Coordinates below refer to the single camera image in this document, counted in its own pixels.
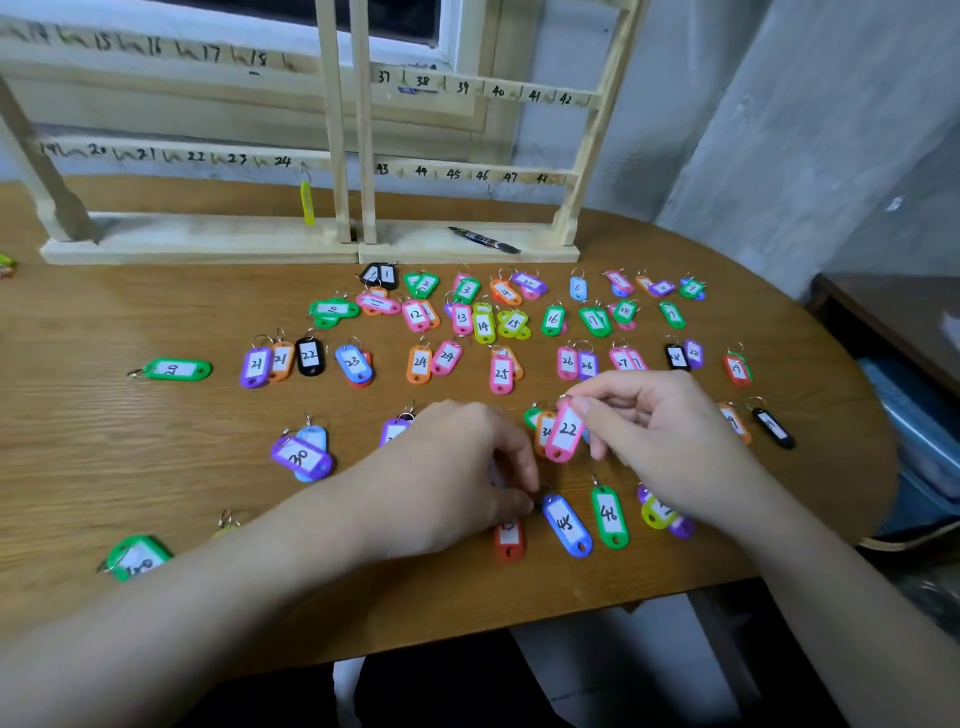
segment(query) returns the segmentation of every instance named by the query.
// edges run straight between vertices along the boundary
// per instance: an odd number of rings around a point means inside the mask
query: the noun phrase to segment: pink key tag
[[[419,301],[405,301],[401,308],[403,309],[403,318],[410,330],[423,333],[430,328],[430,319],[427,318],[426,311],[423,310]]]
[[[557,349],[557,376],[573,381],[580,375],[580,353],[571,347]]]
[[[496,395],[509,395],[514,391],[514,360],[510,356],[495,353],[491,357],[490,389]]]
[[[444,341],[430,362],[430,371],[437,376],[447,376],[457,366],[463,353],[463,348],[457,342]]]
[[[322,480],[333,468],[333,458],[328,452],[290,435],[274,443],[270,456],[284,468],[310,480]]]
[[[270,368],[274,363],[274,350],[270,347],[250,349],[243,359],[240,369],[240,385],[247,389],[257,389],[267,383]]]
[[[580,416],[570,407],[569,400],[564,400],[557,413],[557,422],[553,425],[553,432],[546,441],[546,456],[555,463],[565,463],[580,444],[584,434],[584,423]]]
[[[458,336],[470,336],[473,333],[473,311],[468,305],[453,304],[450,307],[450,320],[453,332]]]

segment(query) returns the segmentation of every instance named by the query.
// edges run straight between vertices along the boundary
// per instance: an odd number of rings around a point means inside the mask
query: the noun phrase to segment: black key tag
[[[315,339],[309,331],[297,344],[297,369],[304,376],[316,376],[324,372],[324,343]]]
[[[783,428],[783,425],[777,422],[776,417],[762,407],[754,407],[752,411],[754,413],[754,419],[763,425],[763,429],[766,430],[767,434],[769,434],[780,447],[793,449],[797,446],[797,441],[793,439],[793,435],[787,432]]]

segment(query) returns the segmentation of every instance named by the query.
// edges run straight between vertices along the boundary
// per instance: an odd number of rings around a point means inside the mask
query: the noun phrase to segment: key tag
[[[514,391],[514,360],[503,350],[494,347],[490,359],[490,389],[496,395],[509,395]]]
[[[591,477],[593,490],[590,491],[590,497],[593,498],[593,514],[597,519],[600,540],[610,548],[623,548],[630,542],[630,531],[623,518],[620,498],[613,488],[601,485],[596,475]]]
[[[544,336],[559,336],[566,320],[566,309],[559,301],[555,301],[546,307],[543,312],[543,323],[540,324],[540,331]]]
[[[294,437],[288,429],[283,430],[280,439],[270,448],[270,456],[284,468],[307,478],[304,482],[323,480],[333,470],[333,458],[328,452]]]
[[[690,369],[700,369],[704,366],[704,348],[693,339],[684,341],[684,353],[686,354],[686,363]]]
[[[730,423],[730,426],[733,428],[733,431],[736,432],[737,436],[743,440],[744,445],[750,445],[750,441],[753,439],[750,436],[750,430],[747,429],[747,426],[743,424],[743,421],[736,414],[736,405],[731,401],[721,401],[717,402],[720,407],[720,413],[724,416],[727,422]]]
[[[433,360],[433,351],[430,349],[430,342],[424,342],[420,337],[420,342],[410,350],[410,357],[407,360],[407,381],[411,384],[426,384],[430,381],[430,363]]]
[[[395,437],[403,434],[407,427],[413,424],[415,405],[415,402],[407,405],[399,415],[383,424],[383,429],[380,430],[380,445],[378,447],[382,448]]]
[[[564,381],[573,381],[580,375],[580,352],[566,342],[557,349],[557,376]]]
[[[171,381],[200,381],[210,376],[213,366],[199,359],[154,359],[140,369],[127,372],[131,379],[141,376],[147,379],[169,379]]]
[[[580,366],[579,372],[577,373],[580,381],[590,379],[592,376],[600,374],[600,362],[597,360],[597,355],[593,353],[593,345],[589,341],[576,341],[573,343],[573,348],[580,354]]]
[[[366,354],[361,351],[363,345],[360,340],[355,336],[350,336],[350,339],[356,342],[356,346],[347,342],[333,353],[333,357],[350,382],[360,385],[369,384],[373,381],[373,367],[367,360]]]
[[[270,346],[259,346],[257,342],[266,340]],[[247,389],[257,389],[267,383],[270,378],[270,369],[274,361],[274,340],[267,334],[254,336],[252,348],[244,356],[243,367],[240,369],[240,385]]]
[[[584,278],[586,271],[583,268],[574,268],[570,271],[570,298],[574,301],[583,303],[587,300],[587,279]]]
[[[557,534],[566,552],[578,559],[589,556],[593,551],[593,539],[580,523],[580,519],[570,508],[563,496],[551,494],[543,499],[543,515]]]
[[[553,432],[546,442],[547,459],[555,463],[565,463],[573,457],[580,439],[584,434],[584,423],[580,416],[570,407],[572,397],[561,395],[563,404],[557,412],[557,422],[554,424]]]
[[[444,341],[437,348],[437,354],[430,363],[430,371],[436,376],[447,376],[457,366],[464,350],[455,341]]]
[[[130,581],[141,573],[163,566],[173,557],[170,550],[153,536],[137,534],[114,546],[97,567],[97,573],[107,571],[117,581]]]
[[[690,362],[686,360],[686,351],[676,336],[667,336],[667,344],[663,347],[666,354],[666,363],[670,369],[683,369],[690,371]]]
[[[655,528],[658,531],[666,528],[666,530],[678,539],[688,539],[693,535],[693,521],[687,516],[681,516],[673,509],[663,505],[643,483],[640,483],[637,487],[636,497],[642,506],[640,512],[643,514],[643,520],[651,528]],[[664,520],[669,521],[666,526],[661,525]]]
[[[671,302],[662,302],[660,304],[660,313],[663,314],[663,318],[666,319],[666,323],[673,328],[683,328],[686,326],[684,317],[680,315],[680,309]]]
[[[294,345],[297,356],[297,369],[304,376],[317,376],[324,372],[324,345],[311,333],[308,328],[302,338]]]
[[[797,441],[793,439],[793,435],[786,431],[786,428],[777,421],[777,418],[773,416],[770,410],[758,406],[761,404],[766,404],[763,397],[750,397],[747,399],[747,409],[750,410],[754,419],[763,425],[763,429],[774,439],[774,442],[783,449],[795,448]]]
[[[287,335],[282,328],[276,330],[276,339],[271,349],[274,350],[273,367],[267,377],[272,383],[283,381],[294,371],[295,347],[286,340]]]

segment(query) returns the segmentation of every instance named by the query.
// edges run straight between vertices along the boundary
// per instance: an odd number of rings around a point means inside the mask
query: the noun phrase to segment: hand
[[[732,531],[780,488],[687,372],[604,372],[567,393],[590,430],[592,457],[612,449],[685,515]]]

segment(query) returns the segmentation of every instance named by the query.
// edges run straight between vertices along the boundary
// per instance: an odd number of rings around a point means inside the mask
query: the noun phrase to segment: blue key tag
[[[543,515],[550,522],[567,553],[578,559],[593,551],[593,539],[563,496],[550,495],[543,499]]]
[[[340,347],[333,356],[354,384],[366,384],[373,379],[373,368],[367,363],[367,357],[352,344]]]

